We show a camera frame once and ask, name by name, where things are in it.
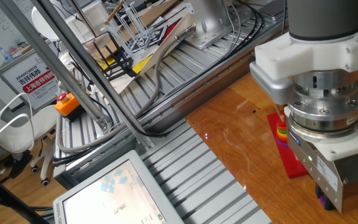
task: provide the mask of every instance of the red sign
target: red sign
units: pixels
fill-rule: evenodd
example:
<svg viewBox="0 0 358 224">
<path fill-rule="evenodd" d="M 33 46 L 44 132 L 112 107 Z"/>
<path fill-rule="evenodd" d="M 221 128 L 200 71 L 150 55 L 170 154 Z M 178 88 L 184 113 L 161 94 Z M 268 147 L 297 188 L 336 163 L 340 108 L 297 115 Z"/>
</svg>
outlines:
<svg viewBox="0 0 358 224">
<path fill-rule="evenodd" d="M 55 78 L 55 76 L 49 70 L 49 71 L 45 72 L 44 74 L 42 74 L 41 76 L 39 76 L 38 78 L 36 78 L 35 80 L 32 80 L 29 84 L 23 86 L 23 91 L 25 93 L 32 93 L 33 91 L 40 88 L 41 86 L 43 86 L 50 80 L 53 80 L 54 78 Z"/>
</svg>

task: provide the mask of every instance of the chair armrest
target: chair armrest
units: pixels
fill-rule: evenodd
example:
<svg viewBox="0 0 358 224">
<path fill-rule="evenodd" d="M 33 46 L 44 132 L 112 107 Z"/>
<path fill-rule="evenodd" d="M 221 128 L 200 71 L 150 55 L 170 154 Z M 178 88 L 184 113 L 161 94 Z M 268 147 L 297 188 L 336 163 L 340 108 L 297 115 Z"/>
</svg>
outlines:
<svg viewBox="0 0 358 224">
<path fill-rule="evenodd" d="M 15 118 L 12 119 L 12 121 L 8 122 L 4 127 L 2 127 L 2 128 L 0 129 L 0 134 L 1 134 L 7 127 L 9 127 L 14 121 L 16 121 L 16 120 L 19 119 L 19 118 L 23 118 L 23 117 L 27 118 L 27 119 L 30 121 L 30 125 L 31 125 L 32 144 L 31 144 L 31 147 L 30 147 L 30 149 L 29 149 L 29 150 L 31 150 L 31 149 L 34 147 L 34 144 L 35 144 L 35 137 L 34 137 L 34 127 L 33 127 L 33 125 L 32 125 L 31 119 L 29 118 L 29 115 L 27 115 L 27 114 L 25 114 L 25 113 L 22 113 L 22 114 L 16 116 Z"/>
<path fill-rule="evenodd" d="M 20 93 L 18 94 L 17 96 L 15 96 L 15 98 L 13 98 L 1 111 L 0 111 L 0 118 L 3 114 L 3 112 L 6 110 L 6 108 L 13 102 L 15 101 L 18 97 L 22 96 L 22 95 L 25 95 L 27 97 L 27 99 L 29 100 L 29 104 L 30 104 L 30 114 L 31 114 L 31 118 L 32 118 L 32 107 L 31 107 L 31 101 L 30 101 L 30 97 L 28 94 L 26 93 Z"/>
</svg>

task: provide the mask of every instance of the monitor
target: monitor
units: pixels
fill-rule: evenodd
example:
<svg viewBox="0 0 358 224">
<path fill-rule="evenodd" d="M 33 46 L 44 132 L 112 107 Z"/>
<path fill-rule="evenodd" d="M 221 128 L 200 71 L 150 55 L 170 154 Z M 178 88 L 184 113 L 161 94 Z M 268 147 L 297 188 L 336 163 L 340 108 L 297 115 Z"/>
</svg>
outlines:
<svg viewBox="0 0 358 224">
<path fill-rule="evenodd" d="M 55 223 L 183 223 L 135 151 L 53 203 Z"/>
</svg>

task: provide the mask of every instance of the bottle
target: bottle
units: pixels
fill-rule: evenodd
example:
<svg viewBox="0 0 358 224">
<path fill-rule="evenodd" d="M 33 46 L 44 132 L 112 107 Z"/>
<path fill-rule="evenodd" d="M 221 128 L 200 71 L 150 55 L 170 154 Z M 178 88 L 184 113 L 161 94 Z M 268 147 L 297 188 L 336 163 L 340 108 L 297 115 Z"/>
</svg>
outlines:
<svg viewBox="0 0 358 224">
<path fill-rule="evenodd" d="M 2 47 L 0 47 L 0 51 L 1 51 L 1 54 L 4 56 L 4 58 L 5 58 L 8 62 L 13 62 L 12 56 L 11 56 L 6 50 L 4 50 Z"/>
</svg>

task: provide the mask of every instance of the white plastic bracket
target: white plastic bracket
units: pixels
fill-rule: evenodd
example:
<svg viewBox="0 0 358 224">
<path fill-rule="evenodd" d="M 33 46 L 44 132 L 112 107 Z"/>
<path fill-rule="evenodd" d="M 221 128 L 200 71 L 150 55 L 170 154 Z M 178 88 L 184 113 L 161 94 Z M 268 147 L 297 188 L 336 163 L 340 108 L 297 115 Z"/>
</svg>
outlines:
<svg viewBox="0 0 358 224">
<path fill-rule="evenodd" d="M 289 33 L 255 47 L 257 65 L 278 80 L 293 75 L 343 69 L 358 71 L 358 33 L 330 41 L 302 41 Z"/>
<path fill-rule="evenodd" d="M 334 142 L 312 142 L 317 150 L 328 160 L 335 161 L 358 154 L 358 132 Z"/>
</svg>

